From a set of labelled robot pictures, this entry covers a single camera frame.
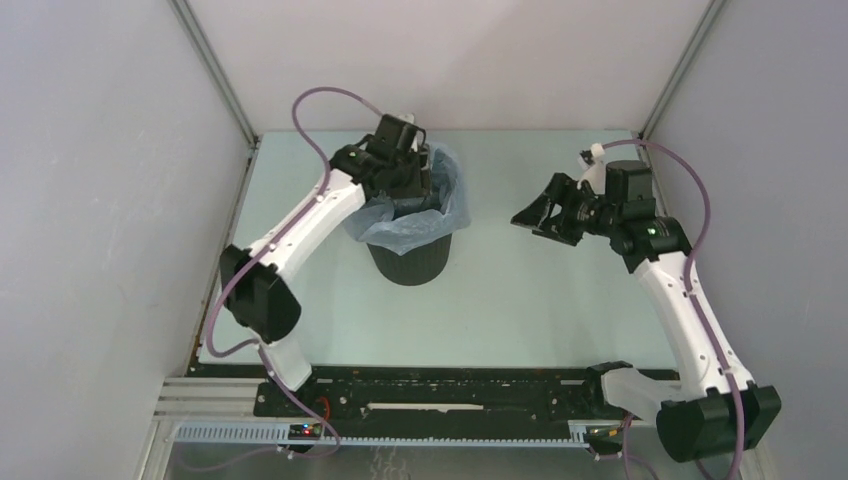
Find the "blue plastic trash bag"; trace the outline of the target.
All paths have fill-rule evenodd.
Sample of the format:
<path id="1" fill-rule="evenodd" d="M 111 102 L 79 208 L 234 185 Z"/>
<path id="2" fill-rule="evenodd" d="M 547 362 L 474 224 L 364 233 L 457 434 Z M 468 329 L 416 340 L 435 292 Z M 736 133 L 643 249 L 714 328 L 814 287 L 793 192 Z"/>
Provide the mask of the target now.
<path id="1" fill-rule="evenodd" d="M 444 143 L 430 145 L 432 190 L 425 198 L 374 198 L 342 222 L 355 241 L 403 256 L 471 224 L 467 184 L 458 156 Z"/>

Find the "black trash bin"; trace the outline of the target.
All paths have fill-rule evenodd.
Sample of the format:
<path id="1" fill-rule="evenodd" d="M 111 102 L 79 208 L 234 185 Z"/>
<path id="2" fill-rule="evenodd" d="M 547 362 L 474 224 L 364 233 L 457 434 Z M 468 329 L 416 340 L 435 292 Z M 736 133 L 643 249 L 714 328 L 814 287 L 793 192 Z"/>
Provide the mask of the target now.
<path id="1" fill-rule="evenodd" d="M 404 255 L 387 248 L 368 244 L 377 270 L 390 282 L 401 286 L 420 286 L 437 278 L 445 269 L 452 244 L 452 234 L 442 236 Z"/>

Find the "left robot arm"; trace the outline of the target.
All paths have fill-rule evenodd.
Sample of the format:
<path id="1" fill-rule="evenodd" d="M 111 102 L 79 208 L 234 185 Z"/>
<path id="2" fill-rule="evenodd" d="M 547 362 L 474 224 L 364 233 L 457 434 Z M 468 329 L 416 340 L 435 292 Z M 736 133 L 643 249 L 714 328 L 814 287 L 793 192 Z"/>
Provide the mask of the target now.
<path id="1" fill-rule="evenodd" d="M 277 402 L 292 416 L 316 403 L 306 382 L 312 366 L 294 336 L 302 307 L 290 283 L 332 231 L 381 193 L 423 196 L 429 186 L 426 131 L 412 114 L 381 117 L 377 128 L 339 148 L 310 193 L 275 227 L 246 248 L 220 256 L 219 305 L 249 331 L 269 374 L 282 385 Z"/>

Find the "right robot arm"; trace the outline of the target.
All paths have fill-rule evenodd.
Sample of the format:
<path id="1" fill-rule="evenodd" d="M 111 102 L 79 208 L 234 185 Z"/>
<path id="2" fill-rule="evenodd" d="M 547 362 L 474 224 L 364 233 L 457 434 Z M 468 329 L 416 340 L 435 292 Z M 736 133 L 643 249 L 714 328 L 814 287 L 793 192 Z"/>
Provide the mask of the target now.
<path id="1" fill-rule="evenodd" d="M 650 297 L 670 344 L 679 386 L 624 361 L 598 364 L 581 392 L 588 414 L 606 418 L 621 409 L 651 422 L 680 463 L 760 443 L 782 401 L 775 387 L 757 385 L 701 298 L 690 242 L 676 219 L 657 214 L 646 164 L 596 163 L 578 180 L 556 173 L 510 222 L 571 246 L 586 234 L 608 239 Z"/>

